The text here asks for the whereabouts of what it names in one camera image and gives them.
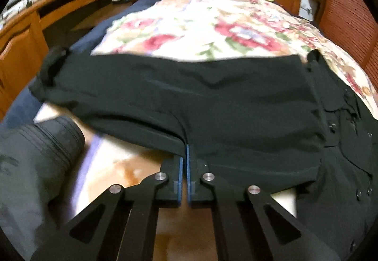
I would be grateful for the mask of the dark jacket sleeve forearm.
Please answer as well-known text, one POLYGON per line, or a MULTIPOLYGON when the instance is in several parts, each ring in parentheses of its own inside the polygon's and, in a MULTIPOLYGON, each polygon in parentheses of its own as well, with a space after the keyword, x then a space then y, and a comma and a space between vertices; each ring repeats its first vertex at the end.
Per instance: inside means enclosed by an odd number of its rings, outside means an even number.
POLYGON ((29 260, 56 232, 48 205, 84 146, 82 131, 66 116, 1 133, 1 232, 12 260, 29 260))

